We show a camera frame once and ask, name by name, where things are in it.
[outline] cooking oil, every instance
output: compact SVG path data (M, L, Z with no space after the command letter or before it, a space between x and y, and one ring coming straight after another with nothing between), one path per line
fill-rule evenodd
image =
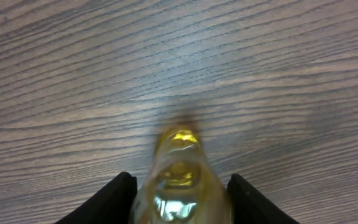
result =
M129 223L232 223L226 191L193 131L171 129L160 138Z

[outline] wooden table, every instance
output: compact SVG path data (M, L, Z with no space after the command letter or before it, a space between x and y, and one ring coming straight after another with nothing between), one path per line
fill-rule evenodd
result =
M167 127L301 223L358 223L358 0L0 0L0 223L53 223Z

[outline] dark wood surface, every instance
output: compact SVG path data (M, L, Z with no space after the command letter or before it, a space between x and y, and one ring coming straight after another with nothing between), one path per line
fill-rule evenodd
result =
M196 126L302 223L358 223L358 0L0 0L0 223L53 223Z

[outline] yellow liquid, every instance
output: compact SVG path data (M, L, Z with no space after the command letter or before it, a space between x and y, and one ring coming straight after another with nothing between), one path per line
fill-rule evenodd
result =
M153 167L132 206L131 224L231 223L226 191L192 131L165 133L154 156Z

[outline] plastic bottle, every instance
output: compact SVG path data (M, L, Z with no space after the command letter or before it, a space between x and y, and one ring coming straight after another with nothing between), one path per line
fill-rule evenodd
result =
M129 224L229 224L231 204L208 165L197 135L188 129L165 133L131 208Z

